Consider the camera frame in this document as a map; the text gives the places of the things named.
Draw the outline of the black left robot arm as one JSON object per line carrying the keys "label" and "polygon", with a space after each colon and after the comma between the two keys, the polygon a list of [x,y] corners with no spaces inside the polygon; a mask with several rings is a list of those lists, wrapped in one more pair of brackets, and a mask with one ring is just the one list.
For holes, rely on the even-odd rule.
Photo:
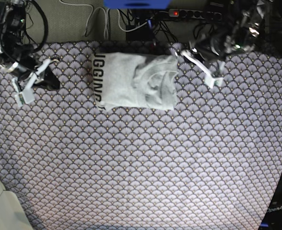
{"label": "black left robot arm", "polygon": [[204,63],[253,51],[272,4],[272,0],[208,0],[202,15],[213,30],[190,42],[192,57]]}

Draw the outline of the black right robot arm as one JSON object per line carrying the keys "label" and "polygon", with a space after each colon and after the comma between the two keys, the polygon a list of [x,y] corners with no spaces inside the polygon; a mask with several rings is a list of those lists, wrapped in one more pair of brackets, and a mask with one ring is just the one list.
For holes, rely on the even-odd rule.
{"label": "black right robot arm", "polygon": [[[40,14],[44,33],[40,44],[25,44],[23,36],[26,32],[26,6],[32,4]],[[20,83],[28,80],[31,74],[37,77],[33,87],[49,91],[60,89],[60,82],[46,67],[39,73],[39,63],[32,57],[45,45],[49,27],[46,15],[34,0],[1,0],[0,1],[0,67],[11,74]]]}

